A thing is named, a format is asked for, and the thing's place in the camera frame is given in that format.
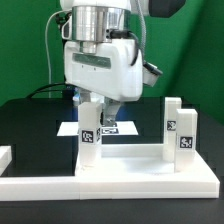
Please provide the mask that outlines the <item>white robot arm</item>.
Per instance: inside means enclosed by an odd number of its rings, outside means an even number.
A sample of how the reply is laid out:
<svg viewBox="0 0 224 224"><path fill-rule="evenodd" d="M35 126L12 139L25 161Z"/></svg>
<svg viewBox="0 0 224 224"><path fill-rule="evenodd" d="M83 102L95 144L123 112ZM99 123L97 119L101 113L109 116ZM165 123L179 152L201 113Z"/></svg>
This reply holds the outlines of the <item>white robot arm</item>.
<svg viewBox="0 0 224 224"><path fill-rule="evenodd" d="M137 14L141 30L146 16L169 18L186 0L60 0L69 13L62 26L64 73L78 87L81 101L92 93L103 102L103 124L112 126L123 102L136 101L144 85L152 86L162 72L144 59L146 38L130 30Z"/></svg>

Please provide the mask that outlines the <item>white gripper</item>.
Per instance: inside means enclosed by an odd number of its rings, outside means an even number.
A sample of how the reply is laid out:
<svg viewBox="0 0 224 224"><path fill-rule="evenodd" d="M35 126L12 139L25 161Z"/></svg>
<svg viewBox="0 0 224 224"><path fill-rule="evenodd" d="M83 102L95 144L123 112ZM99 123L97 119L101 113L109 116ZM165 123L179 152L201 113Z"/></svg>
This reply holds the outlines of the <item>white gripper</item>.
<svg viewBox="0 0 224 224"><path fill-rule="evenodd" d="M138 53L132 65L134 56L133 39L113 39L111 43L98 44L95 55L81 53L77 42L68 41L65 45L66 82L81 87L80 103L90 102L91 92L108 97L103 111L105 125L115 124L121 106L119 101L137 101L142 94L142 55Z"/></svg>

